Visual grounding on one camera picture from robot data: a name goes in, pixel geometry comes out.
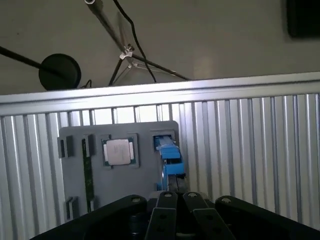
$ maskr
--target clamp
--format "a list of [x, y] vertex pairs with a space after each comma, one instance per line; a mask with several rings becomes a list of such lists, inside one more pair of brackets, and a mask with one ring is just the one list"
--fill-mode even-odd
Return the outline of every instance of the clamp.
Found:
[[157, 190], [186, 192], [185, 167], [176, 142], [168, 135], [155, 136], [154, 147], [162, 162], [161, 183], [158, 183]]

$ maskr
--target tripod leg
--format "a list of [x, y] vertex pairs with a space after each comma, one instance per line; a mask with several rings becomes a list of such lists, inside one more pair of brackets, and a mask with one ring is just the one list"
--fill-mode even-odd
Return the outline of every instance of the tripod leg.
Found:
[[118, 63], [116, 64], [115, 69], [113, 71], [113, 74], [111, 76], [110, 82], [109, 82], [109, 86], [112, 86], [112, 84], [114, 83], [114, 80], [115, 80], [115, 78], [116, 78], [116, 76], [117, 76], [117, 74], [119, 72], [120, 66], [121, 66], [123, 61], [124, 60], [120, 58]]
[[143, 63], [146, 62], [147, 64], [149, 64], [149, 65], [151, 65], [151, 66], [153, 66], [153, 67], [155, 67], [155, 68], [158, 68], [158, 69], [160, 69], [160, 70], [162, 70], [162, 71], [164, 71], [164, 72], [167, 72], [168, 74], [174, 75], [174, 76], [179, 77], [179, 78], [182, 78], [182, 79], [184, 79], [184, 80], [190, 80], [189, 78], [187, 78], [187, 77], [185, 77], [185, 76], [182, 76], [181, 74], [176, 73], [175, 71], [171, 71], [170, 69], [167, 69], [167, 68], [165, 68], [165, 67], [163, 67], [163, 66], [160, 66], [160, 65], [158, 65], [158, 64], [156, 64], [156, 63], [154, 63], [154, 62], [152, 62], [152, 61], [149, 61], [149, 60], [146, 60], [146, 61], [145, 61], [145, 59], [144, 59], [143, 57], [141, 57], [141, 56], [132, 54], [132, 57], [133, 57], [134, 59], [137, 59], [137, 60], [143, 62]]

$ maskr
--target black object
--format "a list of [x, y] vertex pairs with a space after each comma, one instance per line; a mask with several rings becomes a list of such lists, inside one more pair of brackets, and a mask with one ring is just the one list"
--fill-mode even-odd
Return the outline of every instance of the black object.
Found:
[[286, 0], [286, 15], [291, 37], [320, 37], [319, 0]]
[[81, 80], [81, 70], [72, 57], [65, 54], [52, 54], [42, 63], [22, 56], [0, 46], [0, 55], [39, 69], [39, 79], [46, 90], [75, 89]]
[[33, 240], [319, 240], [320, 231], [232, 196], [215, 204], [197, 192], [130, 195]]
[[39, 69], [41, 85], [48, 91], [76, 89], [81, 80], [81, 70], [76, 60], [62, 53], [47, 56], [41, 66], [54, 69], [58, 74]]

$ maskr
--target black cable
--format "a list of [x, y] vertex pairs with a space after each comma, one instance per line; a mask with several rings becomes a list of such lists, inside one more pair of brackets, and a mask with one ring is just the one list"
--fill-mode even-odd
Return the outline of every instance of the black cable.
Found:
[[83, 86], [80, 87], [80, 88], [81, 88], [81, 89], [86, 89], [88, 86], [89, 86], [89, 88], [92, 88], [92, 80], [91, 80], [91, 79], [88, 80], [88, 81], [86, 82], [86, 84], [83, 85]]
[[126, 14], [126, 12], [124, 11], [124, 9], [121, 7], [121, 5], [119, 4], [118, 0], [113, 0], [114, 4], [116, 5], [116, 7], [119, 9], [120, 13], [124, 16], [124, 18], [130, 23], [131, 25], [131, 30], [132, 30], [132, 34], [133, 34], [133, 38], [135, 41], [136, 46], [138, 47], [138, 49], [140, 50], [140, 53], [142, 55], [142, 57], [144, 58], [144, 65], [146, 67], [146, 69], [148, 69], [148, 72], [150, 73], [150, 75], [153, 78], [153, 81], [156, 83], [157, 80], [154, 76], [154, 74], [152, 73], [151, 69], [149, 68], [148, 64], [147, 64], [147, 57], [144, 53], [144, 51], [142, 50], [138, 38], [137, 38], [137, 34], [136, 34], [136, 29], [135, 29], [135, 24], [134, 22], [131, 20], [131, 18]]

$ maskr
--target white wall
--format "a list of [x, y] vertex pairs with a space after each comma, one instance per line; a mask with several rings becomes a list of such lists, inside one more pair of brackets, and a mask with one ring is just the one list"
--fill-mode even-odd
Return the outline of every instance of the white wall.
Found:
[[[320, 71], [320, 41], [287, 37], [281, 0], [119, 2], [134, 20], [147, 57], [187, 77]], [[104, 12], [117, 28], [111, 0], [104, 0]], [[92, 79], [94, 87], [107, 85], [120, 54], [83, 0], [1, 0], [0, 46], [38, 62], [54, 53], [70, 55], [81, 67], [81, 84]], [[118, 84], [151, 82], [146, 71], [134, 70]], [[0, 56], [0, 94], [42, 91], [36, 69]]]

